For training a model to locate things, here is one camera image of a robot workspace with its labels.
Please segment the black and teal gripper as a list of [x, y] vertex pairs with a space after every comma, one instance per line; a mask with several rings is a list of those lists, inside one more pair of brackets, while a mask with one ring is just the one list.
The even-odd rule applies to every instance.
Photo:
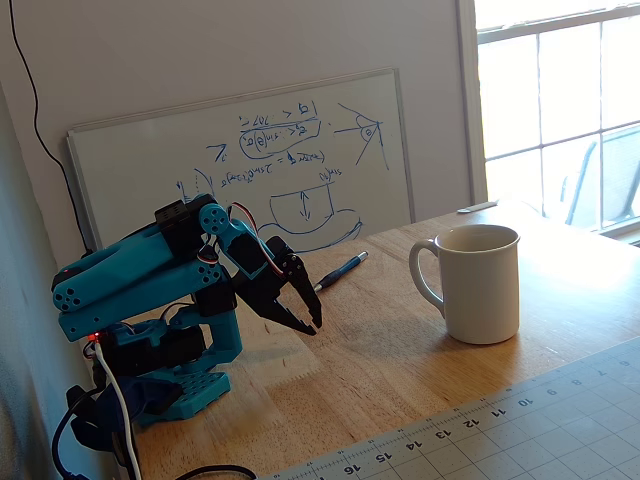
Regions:
[[278, 267], [282, 266], [288, 282], [307, 306], [314, 326], [322, 327], [321, 302], [309, 280], [304, 262], [298, 255], [290, 253], [291, 248], [279, 236], [273, 236], [264, 243], [257, 240], [243, 222], [231, 220], [219, 239], [224, 255], [238, 268], [233, 277], [225, 267], [221, 268], [219, 294], [234, 292], [258, 316], [306, 335], [316, 334], [313, 327], [299, 320], [277, 300], [286, 281], [270, 266], [261, 246], [265, 247], [267, 255]]

